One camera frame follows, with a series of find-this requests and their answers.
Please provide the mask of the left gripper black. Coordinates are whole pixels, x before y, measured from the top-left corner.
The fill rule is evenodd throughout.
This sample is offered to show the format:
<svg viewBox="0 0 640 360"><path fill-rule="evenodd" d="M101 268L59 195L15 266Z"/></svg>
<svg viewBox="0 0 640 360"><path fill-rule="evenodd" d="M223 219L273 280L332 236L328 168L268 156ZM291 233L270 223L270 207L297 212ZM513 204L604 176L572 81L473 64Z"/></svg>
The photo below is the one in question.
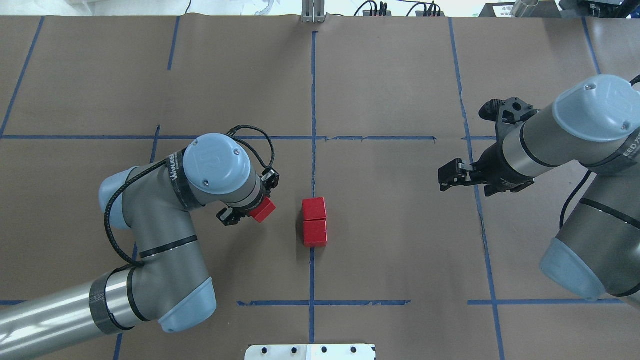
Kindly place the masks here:
<svg viewBox="0 0 640 360"><path fill-rule="evenodd" d="M224 226L235 226L243 217L248 217L250 212L258 208L267 198L265 185L256 186L247 198L240 202L231 203L231 207L225 207L217 212L216 218Z"/></svg>

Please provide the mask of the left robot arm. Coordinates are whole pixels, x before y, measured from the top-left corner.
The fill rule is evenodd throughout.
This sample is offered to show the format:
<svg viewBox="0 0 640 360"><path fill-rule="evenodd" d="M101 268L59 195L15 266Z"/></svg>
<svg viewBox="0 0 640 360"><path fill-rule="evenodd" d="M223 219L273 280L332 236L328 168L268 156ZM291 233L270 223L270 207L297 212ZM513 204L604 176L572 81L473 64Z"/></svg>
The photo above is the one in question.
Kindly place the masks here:
<svg viewBox="0 0 640 360"><path fill-rule="evenodd" d="M261 223L275 209L270 194L280 177L272 164L257 173L253 148L234 134L204 134L162 161L107 178L103 224L126 265L3 310L1 358L33 359L143 322L177 333L206 321L217 299L191 212L221 202L224 225Z"/></svg>

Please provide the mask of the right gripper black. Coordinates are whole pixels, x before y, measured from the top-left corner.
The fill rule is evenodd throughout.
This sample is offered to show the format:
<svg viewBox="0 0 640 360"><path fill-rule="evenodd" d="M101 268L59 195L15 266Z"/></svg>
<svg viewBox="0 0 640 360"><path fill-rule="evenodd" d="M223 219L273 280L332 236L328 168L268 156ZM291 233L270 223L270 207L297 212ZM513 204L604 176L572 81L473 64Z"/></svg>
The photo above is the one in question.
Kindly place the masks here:
<svg viewBox="0 0 640 360"><path fill-rule="evenodd" d="M535 184L534 177L525 176L514 170L505 157L503 141L487 148L473 164L462 159L453 159L438 169L439 191L454 187L484 185L484 195L491 197L498 193L519 193Z"/></svg>

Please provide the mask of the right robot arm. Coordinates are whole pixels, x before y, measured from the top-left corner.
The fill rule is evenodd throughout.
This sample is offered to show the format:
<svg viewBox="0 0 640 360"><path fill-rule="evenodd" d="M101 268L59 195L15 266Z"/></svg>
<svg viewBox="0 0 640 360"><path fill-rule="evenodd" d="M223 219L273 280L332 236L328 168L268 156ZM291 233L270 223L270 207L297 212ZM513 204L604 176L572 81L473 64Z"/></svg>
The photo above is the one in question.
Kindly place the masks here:
<svg viewBox="0 0 640 360"><path fill-rule="evenodd" d="M578 162L585 175L563 204L539 268L583 300L611 296L638 308L639 104L639 78L612 74L583 80L543 109L516 96L491 99L478 116L494 123L496 141L477 161L443 165L439 189L518 193Z"/></svg>

